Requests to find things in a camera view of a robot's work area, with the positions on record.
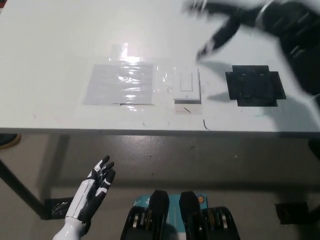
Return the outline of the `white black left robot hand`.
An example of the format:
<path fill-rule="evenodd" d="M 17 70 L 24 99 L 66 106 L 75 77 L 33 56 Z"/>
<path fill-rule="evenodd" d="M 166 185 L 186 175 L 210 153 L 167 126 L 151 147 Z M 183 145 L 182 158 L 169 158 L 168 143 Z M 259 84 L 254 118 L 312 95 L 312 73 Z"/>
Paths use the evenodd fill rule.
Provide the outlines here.
<path fill-rule="evenodd" d="M 109 159 L 108 155 L 102 158 L 81 182 L 66 213 L 67 218 L 77 219 L 83 224 L 91 221 L 116 175 L 115 163 Z"/>

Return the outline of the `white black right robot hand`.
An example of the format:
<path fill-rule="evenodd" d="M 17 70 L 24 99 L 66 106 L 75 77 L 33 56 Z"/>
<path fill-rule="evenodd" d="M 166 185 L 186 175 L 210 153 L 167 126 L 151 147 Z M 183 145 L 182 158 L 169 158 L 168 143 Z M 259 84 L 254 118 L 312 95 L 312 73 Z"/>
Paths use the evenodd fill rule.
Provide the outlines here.
<path fill-rule="evenodd" d="M 196 53 L 199 61 L 224 46 L 237 33 L 241 25 L 254 28 L 256 19 L 263 6 L 251 8 L 240 7 L 234 4 L 210 0 L 189 0 L 184 3 L 183 10 L 191 16 L 208 19 L 213 15 L 223 14 L 228 16 L 224 24 L 210 37 L 210 39 Z"/>

